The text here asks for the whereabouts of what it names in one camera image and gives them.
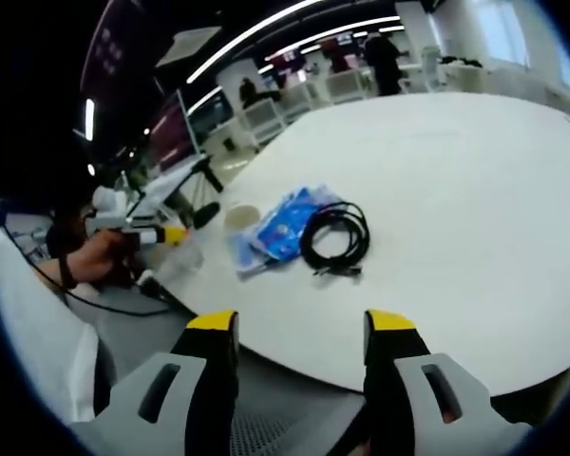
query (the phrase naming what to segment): white sleeve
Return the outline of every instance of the white sleeve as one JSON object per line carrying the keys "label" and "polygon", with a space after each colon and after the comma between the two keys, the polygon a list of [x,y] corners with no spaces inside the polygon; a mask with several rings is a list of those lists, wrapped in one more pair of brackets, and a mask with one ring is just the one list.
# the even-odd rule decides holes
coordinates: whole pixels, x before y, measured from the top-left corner
{"label": "white sleeve", "polygon": [[97,334],[40,281],[1,230],[0,317],[39,399],[66,425],[94,418]]}

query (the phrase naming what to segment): desk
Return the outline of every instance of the desk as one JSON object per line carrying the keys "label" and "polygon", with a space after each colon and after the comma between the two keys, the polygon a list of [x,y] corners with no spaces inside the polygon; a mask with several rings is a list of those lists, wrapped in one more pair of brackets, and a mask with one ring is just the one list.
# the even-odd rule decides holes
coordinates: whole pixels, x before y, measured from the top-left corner
{"label": "desk", "polygon": [[[317,281],[300,259],[241,281],[224,212],[264,213],[328,184],[371,230],[360,283]],[[158,279],[193,312],[233,308],[240,343],[313,378],[361,390],[363,312],[412,319],[492,395],[570,367],[570,123],[546,106],[480,94],[382,97],[314,111],[221,195],[195,275]],[[169,260],[164,270],[169,268]]]}

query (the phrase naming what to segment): black wristband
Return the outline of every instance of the black wristband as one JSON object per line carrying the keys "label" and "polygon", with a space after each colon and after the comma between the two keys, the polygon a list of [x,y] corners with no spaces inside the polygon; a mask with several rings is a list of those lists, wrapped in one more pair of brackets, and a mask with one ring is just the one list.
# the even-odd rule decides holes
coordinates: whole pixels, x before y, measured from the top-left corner
{"label": "black wristband", "polygon": [[59,261],[59,273],[61,274],[62,285],[66,287],[68,290],[76,288],[78,282],[72,275],[72,272],[69,270],[69,266],[67,266],[67,255],[59,256],[58,261]]}

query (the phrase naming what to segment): white round table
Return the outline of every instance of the white round table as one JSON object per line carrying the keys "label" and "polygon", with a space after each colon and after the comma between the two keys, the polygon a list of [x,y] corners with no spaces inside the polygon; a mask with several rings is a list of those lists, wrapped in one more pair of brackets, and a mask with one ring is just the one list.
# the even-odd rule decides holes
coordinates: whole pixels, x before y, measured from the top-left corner
{"label": "white round table", "polygon": [[[413,320],[492,395],[570,367],[570,123],[554,109],[463,93],[343,104],[307,114],[227,186],[198,232],[194,275],[159,280],[195,313],[239,312],[240,343],[362,390],[363,314]],[[370,226],[363,277],[320,280],[302,259],[237,277],[223,217],[263,213],[326,183]]]}

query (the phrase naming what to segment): black cable wire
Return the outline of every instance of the black cable wire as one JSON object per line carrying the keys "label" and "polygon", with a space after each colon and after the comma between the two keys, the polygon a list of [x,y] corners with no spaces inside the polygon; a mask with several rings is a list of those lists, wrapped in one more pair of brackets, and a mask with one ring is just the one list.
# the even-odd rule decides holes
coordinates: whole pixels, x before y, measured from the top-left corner
{"label": "black cable wire", "polygon": [[[358,214],[351,212],[353,207]],[[314,236],[324,228],[337,228],[349,234],[349,245],[345,252],[337,256],[322,256],[314,249]],[[359,206],[341,201],[328,204],[317,210],[300,238],[300,254],[314,269],[314,274],[335,276],[359,276],[363,259],[370,248],[370,229],[365,215]]]}
{"label": "black cable wire", "polygon": [[[29,265],[34,268],[36,270],[36,272],[38,272],[38,274],[40,274],[42,277],[44,277],[49,283],[51,283],[53,286],[57,287],[57,289],[63,294],[63,295],[69,295],[75,299],[78,299],[81,302],[84,302],[86,305],[94,307],[96,309],[101,309],[103,311],[107,311],[107,312],[112,312],[114,314],[123,314],[123,315],[129,315],[129,316],[137,316],[137,317],[147,317],[147,316],[154,316],[154,315],[161,315],[161,314],[168,314],[171,312],[171,309],[163,309],[161,311],[154,311],[154,312],[145,312],[145,313],[138,313],[138,312],[130,312],[130,311],[123,311],[120,309],[112,309],[111,307],[106,307],[106,306],[102,306],[101,304],[97,304],[96,302],[91,302],[88,301],[86,299],[84,299],[83,297],[77,296],[76,294],[72,293],[70,290],[68,290],[66,287],[64,287],[62,284],[56,282],[55,280],[53,280],[51,277],[49,277],[47,275],[47,273],[45,273],[42,269],[40,269],[31,259],[28,258],[28,256],[25,254],[25,252],[23,251],[23,249],[21,247],[19,247],[19,244],[17,244],[17,242],[15,241],[14,237],[12,236],[12,233],[10,232],[9,228],[7,228],[6,223],[2,226],[4,228],[4,231],[6,232],[7,236],[9,237],[10,241],[15,244],[15,247],[17,247],[17,250],[19,250],[19,252],[21,253],[21,255],[23,256],[23,258],[26,259],[26,261],[29,263]],[[164,301],[162,299],[157,299],[160,302],[164,302],[166,304],[169,304],[167,301]]]}

